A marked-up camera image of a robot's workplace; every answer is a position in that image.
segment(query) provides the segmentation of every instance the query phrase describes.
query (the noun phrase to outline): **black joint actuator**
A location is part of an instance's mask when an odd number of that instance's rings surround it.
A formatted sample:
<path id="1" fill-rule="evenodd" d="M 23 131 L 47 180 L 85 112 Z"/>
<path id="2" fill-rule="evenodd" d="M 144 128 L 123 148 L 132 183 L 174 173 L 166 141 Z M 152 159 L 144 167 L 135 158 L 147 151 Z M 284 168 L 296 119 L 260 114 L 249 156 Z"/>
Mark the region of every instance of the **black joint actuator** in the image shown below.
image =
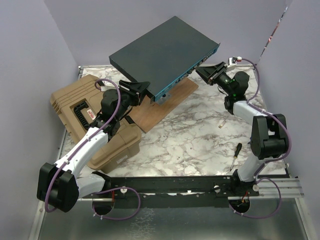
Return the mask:
<path id="1" fill-rule="evenodd" d="M 238 71 L 231 79 L 226 74 L 225 65 L 224 62 L 221 62 L 214 66 L 199 66 L 195 69 L 208 85 L 217 84 L 226 92 L 224 107 L 229 113 L 234 114 L 234 103 L 247 100 L 245 93 L 249 86 L 250 77 L 244 71 Z"/>
<path id="2" fill-rule="evenodd" d="M 282 114 L 274 114 L 285 127 L 286 118 Z M 251 132 L 251 150 L 260 160 L 278 158 L 289 147 L 288 136 L 279 124 L 269 116 L 254 116 Z"/>
<path id="3" fill-rule="evenodd" d="M 39 200 L 45 201 L 49 184 L 57 170 L 55 165 L 49 163 L 45 163 L 40 168 L 36 192 L 36 197 Z M 79 190 L 75 176 L 62 170 L 54 181 L 48 203 L 66 213 L 76 204 L 78 197 Z"/>
<path id="4" fill-rule="evenodd" d="M 126 82 L 119 81 L 120 104 L 119 108 L 108 124 L 106 122 L 112 117 L 117 109 L 119 95 L 116 89 L 108 89 L 103 93 L 101 110 L 94 121 L 90 124 L 92 128 L 103 127 L 103 132 L 108 133 L 110 141 L 120 128 L 120 120 L 128 111 L 130 106 L 138 106 L 142 103 L 147 94 L 147 87 L 150 82 Z"/>

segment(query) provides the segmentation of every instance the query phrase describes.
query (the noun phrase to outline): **marble tabletop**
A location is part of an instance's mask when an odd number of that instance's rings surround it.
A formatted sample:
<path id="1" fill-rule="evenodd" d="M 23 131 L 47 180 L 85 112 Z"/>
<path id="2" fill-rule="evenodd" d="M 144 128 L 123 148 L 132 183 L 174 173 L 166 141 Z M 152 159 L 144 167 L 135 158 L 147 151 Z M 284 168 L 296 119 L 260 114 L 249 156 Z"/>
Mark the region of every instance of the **marble tabletop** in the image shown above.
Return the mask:
<path id="1" fill-rule="evenodd" d="M 249 66 L 241 66 L 228 75 L 233 77 L 237 71 L 244 71 L 250 76 L 246 96 L 252 96 L 257 89 L 254 71 Z M 88 74 L 111 78 L 116 83 L 127 80 L 112 66 L 84 68 L 83 76 Z M 218 91 L 216 85 L 207 85 L 195 72 L 189 78 L 199 88 L 148 133 L 142 133 L 140 152 L 108 173 L 110 177 L 231 175 L 244 164 L 250 153 L 251 126 L 225 110 L 225 95 Z M 252 103 L 264 107 L 260 94 Z M 230 172 L 238 143 L 242 143 L 242 150 Z M 61 155 L 74 146 L 67 134 Z M 85 167 L 81 176 L 92 171 Z M 261 172 L 285 173 L 283 161 L 269 163 Z"/>

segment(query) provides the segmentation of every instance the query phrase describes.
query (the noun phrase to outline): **purple wall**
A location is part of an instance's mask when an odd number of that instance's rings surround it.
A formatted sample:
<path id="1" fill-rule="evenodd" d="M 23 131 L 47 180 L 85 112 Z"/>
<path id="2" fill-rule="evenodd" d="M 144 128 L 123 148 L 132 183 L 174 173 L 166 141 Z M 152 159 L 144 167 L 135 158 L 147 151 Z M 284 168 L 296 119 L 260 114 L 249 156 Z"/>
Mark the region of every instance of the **purple wall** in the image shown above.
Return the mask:
<path id="1" fill-rule="evenodd" d="M 268 110 L 286 117 L 289 169 L 301 180 L 315 226 L 320 226 L 319 13 L 318 0 L 294 0 L 258 64 Z"/>
<path id="2" fill-rule="evenodd" d="M 63 125 L 49 99 L 78 67 L 42 0 L 0 3 L 0 233 L 28 239 L 39 169 L 53 162 Z"/>
<path id="3" fill-rule="evenodd" d="M 232 56 L 257 62 L 286 6 L 286 0 L 44 2 L 79 65 L 109 64 L 109 55 L 173 16 L 221 42 L 207 63 Z"/>

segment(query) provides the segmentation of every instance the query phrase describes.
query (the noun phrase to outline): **purple cable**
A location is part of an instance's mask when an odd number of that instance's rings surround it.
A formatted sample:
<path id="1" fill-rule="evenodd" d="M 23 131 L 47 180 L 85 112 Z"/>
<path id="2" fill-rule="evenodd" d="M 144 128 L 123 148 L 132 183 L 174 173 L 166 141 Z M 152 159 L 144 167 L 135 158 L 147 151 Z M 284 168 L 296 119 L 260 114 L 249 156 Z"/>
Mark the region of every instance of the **purple cable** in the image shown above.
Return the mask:
<path id="1" fill-rule="evenodd" d="M 99 217 L 102 217 L 103 219 L 117 220 L 117 221 L 127 220 L 127 219 L 132 218 L 134 215 L 136 215 L 136 214 L 139 212 L 139 209 L 140 209 L 140 206 L 141 206 L 141 199 L 140 199 L 139 193 L 138 193 L 136 190 L 134 190 L 133 188 L 131 188 L 131 187 L 126 187 L 126 186 L 116 187 L 116 188 L 112 188 L 112 189 L 109 189 L 109 190 L 106 190 L 106 191 L 96 192 L 95 194 L 106 194 L 106 193 L 110 193 L 110 192 L 112 192 L 112 191 L 116 191 L 116 190 L 120 190 L 120 189 L 128 189 L 128 190 L 131 190 L 131 191 L 133 191 L 133 192 L 137 195 L 137 197 L 138 197 L 138 207 L 136 208 L 136 210 L 134 211 L 133 214 L 131 214 L 130 216 L 120 217 L 120 218 L 111 217 L 111 216 L 103 216 L 103 215 L 99 215 L 99 214 L 96 213 L 95 206 L 92 204 L 92 210 L 93 210 L 94 214 L 97 215 L 97 216 L 99 216 Z"/>
<path id="2" fill-rule="evenodd" d="M 233 210 L 233 212 L 234 212 L 235 214 L 238 214 L 238 215 L 240 215 L 240 216 L 242 216 L 242 217 L 246 217 L 246 218 L 249 218 L 249 219 L 267 219 L 267 218 L 270 218 L 270 217 L 276 215 L 276 214 L 279 212 L 280 207 L 281 207 L 281 204 L 282 204 L 282 197 L 281 197 L 280 189 L 279 189 L 278 185 L 275 183 L 275 181 L 271 180 L 271 179 L 268 178 L 268 177 L 262 177 L 262 178 L 260 178 L 256 183 L 257 183 L 257 184 L 260 183 L 263 179 L 266 179 L 266 180 L 269 180 L 270 182 L 272 182 L 272 183 L 275 185 L 276 189 L 278 190 L 278 193 L 279 193 L 279 204 L 278 204 L 278 206 L 276 207 L 276 209 L 274 210 L 274 212 L 272 212 L 272 213 L 270 213 L 269 215 L 266 215 L 266 216 L 251 216 L 251 215 L 247 215 L 247 214 L 240 213 L 240 212 L 236 211 L 236 210 L 229 204 L 229 207 Z"/>
<path id="3" fill-rule="evenodd" d="M 275 117 L 273 116 L 271 113 L 267 112 L 267 111 L 263 111 L 262 109 L 258 108 L 257 106 L 248 103 L 248 105 L 252 108 L 254 108 L 255 110 L 261 112 L 262 114 L 268 115 L 269 117 L 271 117 L 274 121 L 276 121 L 276 123 L 278 123 L 280 125 L 280 127 L 284 130 L 286 136 L 288 137 L 288 150 L 285 152 L 285 154 L 283 156 L 280 156 L 278 158 L 275 159 L 270 159 L 270 160 L 266 160 L 254 173 L 253 177 L 256 178 L 258 176 L 258 174 L 261 172 L 262 169 L 264 169 L 265 165 L 271 162 L 276 162 L 279 160 L 282 160 L 284 158 L 286 158 L 289 153 L 291 152 L 291 148 L 292 148 L 292 140 L 291 140 L 291 136 L 290 133 L 288 132 L 287 128 Z"/>
<path id="4" fill-rule="evenodd" d="M 85 139 L 75 150 L 73 153 L 70 154 L 70 156 L 67 158 L 68 161 L 70 161 L 76 154 L 77 152 L 90 140 L 92 139 L 95 135 L 97 135 L 98 132 L 100 132 L 101 130 L 103 130 L 105 128 L 106 125 L 108 125 L 111 120 L 115 117 L 115 115 L 117 114 L 118 110 L 119 110 L 119 107 L 120 107 L 120 103 L 121 103 L 121 94 L 120 94 L 120 90 L 118 88 L 118 86 L 111 80 L 109 79 L 104 79 L 104 78 L 101 78 L 101 79 L 98 79 L 97 81 L 95 81 L 94 83 L 94 86 L 96 89 L 98 90 L 101 90 L 100 87 L 97 86 L 97 83 L 101 82 L 101 81 L 107 81 L 111 84 L 114 85 L 115 89 L 116 89 L 116 92 L 118 93 L 118 102 L 117 102 L 117 105 L 115 107 L 115 110 L 113 112 L 113 114 L 111 115 L 111 117 L 108 119 L 108 121 L 105 122 L 105 124 L 102 125 L 102 127 L 100 127 L 97 131 L 95 131 L 91 136 L 89 136 L 88 139 Z M 64 162 L 60 167 L 59 169 L 55 172 L 55 174 L 53 175 L 53 178 L 51 179 L 51 182 L 49 184 L 49 187 L 48 187 L 48 190 L 46 191 L 46 195 L 45 195 L 45 199 L 44 199 L 44 209 L 47 213 L 52 213 L 54 210 L 56 210 L 57 208 L 54 207 L 53 209 L 49 209 L 49 196 L 50 196 L 50 192 L 51 192 L 51 189 L 55 183 L 55 180 L 58 176 L 58 174 L 61 172 L 61 170 L 67 165 L 66 162 Z"/>
<path id="5" fill-rule="evenodd" d="M 254 70 L 256 72 L 256 81 L 257 81 L 257 84 L 258 84 L 258 87 L 256 88 L 255 94 L 246 101 L 247 103 L 249 103 L 252 99 L 254 99 L 258 95 L 258 92 L 259 92 L 259 89 L 260 89 L 260 73 L 259 73 L 259 70 L 257 68 L 257 65 L 255 65 L 253 61 L 251 61 L 249 59 L 246 59 L 246 58 L 242 58 L 242 60 L 247 61 L 248 63 L 252 64 L 252 66 L 253 66 L 253 68 L 254 68 Z"/>

